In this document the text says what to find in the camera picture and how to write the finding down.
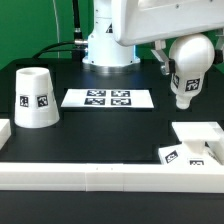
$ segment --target black tabletop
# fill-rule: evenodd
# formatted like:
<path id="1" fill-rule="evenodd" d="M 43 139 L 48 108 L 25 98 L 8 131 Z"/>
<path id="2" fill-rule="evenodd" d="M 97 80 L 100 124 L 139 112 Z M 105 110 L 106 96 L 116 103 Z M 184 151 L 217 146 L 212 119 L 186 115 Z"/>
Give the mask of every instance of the black tabletop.
<path id="1" fill-rule="evenodd" d="M 41 66 L 51 72 L 60 121 L 47 128 L 14 124 L 15 73 Z M 205 75 L 202 92 L 187 110 L 177 109 L 169 76 L 143 61 L 139 70 L 102 75 L 81 63 L 21 59 L 0 72 L 0 118 L 12 136 L 0 162 L 159 164 L 158 148 L 178 143 L 173 121 L 216 121 L 224 127 L 224 75 Z M 61 108 L 68 89 L 146 89 L 153 109 Z M 0 192 L 0 223 L 221 223 L 222 194 L 115 192 Z"/>

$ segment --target white block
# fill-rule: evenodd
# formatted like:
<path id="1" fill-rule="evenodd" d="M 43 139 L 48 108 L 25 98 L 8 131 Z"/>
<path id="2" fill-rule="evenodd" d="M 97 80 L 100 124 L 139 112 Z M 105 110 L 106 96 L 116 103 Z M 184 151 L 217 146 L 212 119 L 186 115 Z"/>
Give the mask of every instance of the white block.
<path id="1" fill-rule="evenodd" d="M 9 119 L 0 119 L 0 149 L 11 136 L 11 127 Z"/>
<path id="2" fill-rule="evenodd" d="M 172 122 L 180 141 L 218 141 L 220 137 L 209 122 Z"/>
<path id="3" fill-rule="evenodd" d="M 217 122 L 210 122 L 209 124 L 213 127 L 216 134 L 219 135 L 220 140 L 218 142 L 208 141 L 207 143 L 218 160 L 224 165 L 224 131 Z"/>
<path id="4" fill-rule="evenodd" d="M 124 165 L 124 191 L 224 193 L 224 168 Z"/>
<path id="5" fill-rule="evenodd" d="M 123 164 L 88 164 L 86 191 L 123 191 Z"/>
<path id="6" fill-rule="evenodd" d="M 85 164 L 0 163 L 0 190 L 85 191 Z"/>

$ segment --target white paper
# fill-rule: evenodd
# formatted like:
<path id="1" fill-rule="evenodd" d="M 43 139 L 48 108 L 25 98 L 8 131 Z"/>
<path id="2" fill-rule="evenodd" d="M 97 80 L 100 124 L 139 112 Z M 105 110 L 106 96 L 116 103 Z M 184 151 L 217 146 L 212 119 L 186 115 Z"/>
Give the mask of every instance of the white paper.
<path id="1" fill-rule="evenodd" d="M 154 108 L 148 90 L 69 89 L 62 107 Z"/>

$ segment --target inverted cup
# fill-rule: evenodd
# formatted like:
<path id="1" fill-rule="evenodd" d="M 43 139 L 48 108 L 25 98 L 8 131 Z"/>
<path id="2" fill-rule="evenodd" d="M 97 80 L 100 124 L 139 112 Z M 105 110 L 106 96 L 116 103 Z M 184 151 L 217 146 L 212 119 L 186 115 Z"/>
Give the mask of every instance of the inverted cup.
<path id="1" fill-rule="evenodd" d="M 43 128 L 58 120 L 49 70 L 40 67 L 17 70 L 15 123 L 24 128 Z"/>

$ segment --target green wall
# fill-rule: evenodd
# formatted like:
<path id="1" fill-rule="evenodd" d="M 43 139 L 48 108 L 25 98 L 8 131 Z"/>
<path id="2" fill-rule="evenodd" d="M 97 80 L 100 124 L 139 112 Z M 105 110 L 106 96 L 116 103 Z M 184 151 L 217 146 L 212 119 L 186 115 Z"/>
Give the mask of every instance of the green wall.
<path id="1" fill-rule="evenodd" d="M 60 40 L 72 40 L 72 0 L 55 1 Z M 79 7 L 82 31 L 87 38 L 93 28 L 93 0 L 79 0 Z M 0 69 L 14 59 L 32 57 L 42 48 L 57 42 L 53 0 L 1 0 L 0 12 Z M 215 44 L 214 32 L 207 35 Z M 148 45 L 138 46 L 137 53 L 141 58 L 152 57 Z M 44 57 L 57 57 L 57 54 Z M 70 54 L 61 53 L 60 57 L 70 57 Z"/>

